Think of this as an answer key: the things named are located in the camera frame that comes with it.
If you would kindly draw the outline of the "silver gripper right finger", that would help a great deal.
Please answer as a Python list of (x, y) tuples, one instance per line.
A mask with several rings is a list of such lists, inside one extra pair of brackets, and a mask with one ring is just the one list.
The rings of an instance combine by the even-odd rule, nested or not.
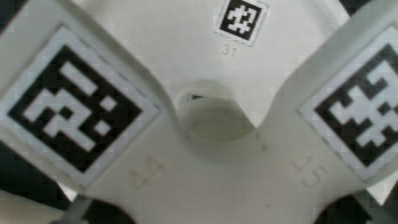
[(366, 190), (347, 195), (325, 207), (313, 224), (398, 224), (398, 192), (384, 202)]

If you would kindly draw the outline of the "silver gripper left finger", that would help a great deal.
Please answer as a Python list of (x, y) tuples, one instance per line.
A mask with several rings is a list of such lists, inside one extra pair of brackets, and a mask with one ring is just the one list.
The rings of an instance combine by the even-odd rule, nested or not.
[(62, 217), (50, 224), (137, 224), (123, 209), (78, 195)]

